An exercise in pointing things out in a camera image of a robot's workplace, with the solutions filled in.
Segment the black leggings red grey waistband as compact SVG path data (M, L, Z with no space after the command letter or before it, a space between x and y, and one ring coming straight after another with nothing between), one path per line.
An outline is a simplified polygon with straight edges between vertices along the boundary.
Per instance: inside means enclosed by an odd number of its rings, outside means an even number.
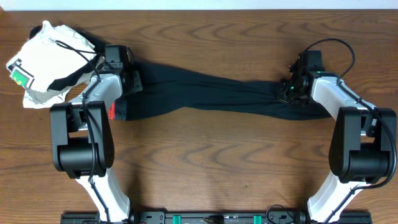
M287 120L328 118L319 104L293 106L277 99L279 84L270 81L232 80L168 65L136 62L142 91L118 98L109 118L138 120L180 108L233 111Z

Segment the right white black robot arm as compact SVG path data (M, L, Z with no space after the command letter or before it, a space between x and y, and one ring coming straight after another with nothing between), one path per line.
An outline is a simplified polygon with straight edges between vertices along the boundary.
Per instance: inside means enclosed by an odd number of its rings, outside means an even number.
M308 219L333 223L362 190L389 183L397 167L396 113L349 89L341 76L314 65L292 65L278 97L292 105L317 103L336 121L328 153L330 173L307 201Z

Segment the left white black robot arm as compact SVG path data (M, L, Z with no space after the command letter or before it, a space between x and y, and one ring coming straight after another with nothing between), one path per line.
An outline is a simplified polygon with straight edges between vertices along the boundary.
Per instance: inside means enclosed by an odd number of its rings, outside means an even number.
M107 62L76 98L51 107L53 164L76 180L98 209L97 213L64 213L61 223L139 223L114 173L108 110L140 82L132 62Z

